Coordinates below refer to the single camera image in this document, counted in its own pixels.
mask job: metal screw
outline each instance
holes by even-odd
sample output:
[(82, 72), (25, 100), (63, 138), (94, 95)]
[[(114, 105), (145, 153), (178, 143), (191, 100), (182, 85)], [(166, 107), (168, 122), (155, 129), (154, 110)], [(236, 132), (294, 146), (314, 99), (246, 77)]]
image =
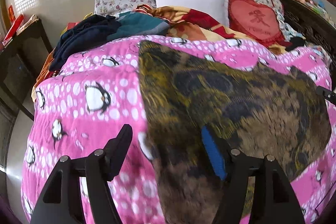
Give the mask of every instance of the metal screw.
[(269, 160), (269, 161), (273, 161), (273, 160), (275, 160), (274, 156), (273, 156), (273, 155), (270, 155), (270, 154), (268, 154), (268, 155), (266, 156), (266, 159)]
[(233, 156), (238, 156), (240, 154), (240, 151), (238, 149), (234, 148), (234, 149), (231, 150), (231, 154)]
[(69, 158), (68, 156), (64, 155), (64, 156), (62, 156), (62, 157), (59, 158), (59, 161), (60, 162), (65, 162), (65, 161), (68, 160), (68, 158)]
[(95, 154), (96, 156), (103, 155), (103, 153), (104, 153), (104, 150), (102, 150), (102, 149), (97, 149), (97, 150), (95, 150), (95, 152), (94, 152), (94, 154)]

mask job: black cloth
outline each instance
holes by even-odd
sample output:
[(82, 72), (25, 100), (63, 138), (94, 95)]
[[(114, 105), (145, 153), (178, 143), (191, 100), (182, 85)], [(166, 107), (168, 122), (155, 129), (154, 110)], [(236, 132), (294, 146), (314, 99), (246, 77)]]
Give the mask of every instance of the black cloth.
[(290, 52), (290, 51), (294, 50), (294, 49), (297, 48), (297, 47), (302, 47), (302, 46), (304, 46), (306, 40), (304, 40), (304, 39), (301, 38), (301, 37), (292, 37), (291, 40), (290, 40), (290, 42), (292, 43), (292, 45), (291, 45), (291, 46), (288, 46), (288, 47), (285, 49), (287, 52)]
[(75, 27), (67, 30), (54, 49), (53, 62), (49, 70), (60, 70), (71, 54), (83, 52), (101, 46), (107, 41), (107, 36), (115, 33), (121, 26), (116, 18), (92, 15)]

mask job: red package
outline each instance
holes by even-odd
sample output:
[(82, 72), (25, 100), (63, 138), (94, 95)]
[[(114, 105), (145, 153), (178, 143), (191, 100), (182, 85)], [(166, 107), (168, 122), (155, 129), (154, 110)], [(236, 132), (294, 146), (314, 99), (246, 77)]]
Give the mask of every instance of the red package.
[(23, 15), (19, 15), (18, 18), (14, 21), (13, 25), (9, 29), (8, 33), (5, 36), (4, 41), (2, 44), (6, 46), (8, 42), (13, 38), (13, 36), (16, 34), (17, 29), (19, 29), (21, 23), (23, 21)]

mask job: orange fabric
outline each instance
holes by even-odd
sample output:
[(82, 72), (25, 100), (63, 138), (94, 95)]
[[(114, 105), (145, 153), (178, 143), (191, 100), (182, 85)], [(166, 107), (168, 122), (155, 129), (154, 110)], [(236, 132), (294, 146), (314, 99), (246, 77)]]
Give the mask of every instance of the orange fabric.
[(229, 38), (253, 40), (241, 32), (224, 27), (206, 13), (186, 7), (164, 6), (154, 9), (144, 4), (139, 5), (134, 11), (168, 21), (172, 25), (168, 29), (168, 37), (211, 42)]
[(50, 71), (49, 71), (49, 65), (50, 63), (54, 60), (53, 58), (53, 54), (54, 54), (54, 50), (52, 50), (52, 52), (48, 55), (47, 57), (47, 60), (44, 62), (44, 65), (42, 67), (42, 70), (40, 72), (40, 75), (37, 77), (36, 79), (36, 83), (35, 85), (33, 86), (33, 90), (31, 91), (31, 98), (33, 99), (33, 101), (35, 102), (36, 100), (36, 93), (35, 93), (35, 90), (36, 90), (36, 87), (41, 83), (43, 82), (46, 77), (48, 77), (48, 75), (50, 74)]

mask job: dark wooden furniture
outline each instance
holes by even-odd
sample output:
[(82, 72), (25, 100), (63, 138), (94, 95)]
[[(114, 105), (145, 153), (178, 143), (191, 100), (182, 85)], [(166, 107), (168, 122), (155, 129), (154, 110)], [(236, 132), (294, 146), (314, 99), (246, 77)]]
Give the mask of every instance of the dark wooden furniture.
[(332, 90), (336, 87), (336, 29), (323, 17), (296, 0), (280, 0), (285, 22), (302, 33), (307, 41), (321, 45), (330, 55)]
[[(34, 71), (32, 65), (29, 63), (25, 54), (22, 50), (23, 42), (28, 38), (40, 38), (43, 40), (43, 43), (50, 53), (53, 48), (49, 42), (47, 34), (43, 28), (41, 19), (36, 20), (31, 25), (29, 25), (24, 31), (22, 31), (19, 35), (15, 36), (12, 41), (4, 48), (2, 52), (0, 52), (0, 88), (8, 95), (8, 97), (16, 104), (16, 106), (23, 111), (31, 120), (34, 120), (34, 115), (26, 109), (21, 102), (14, 96), (14, 94), (8, 89), (8, 87), (4, 83), (4, 79), (7, 75), (7, 67), (8, 67), (8, 59), (18, 55), (21, 59), (24, 66), (26, 66), (28, 72), (33, 76), (33, 78), (37, 78), (38, 72)], [(7, 110), (14, 114), (13, 110), (0, 98), (0, 103), (2, 103)]]

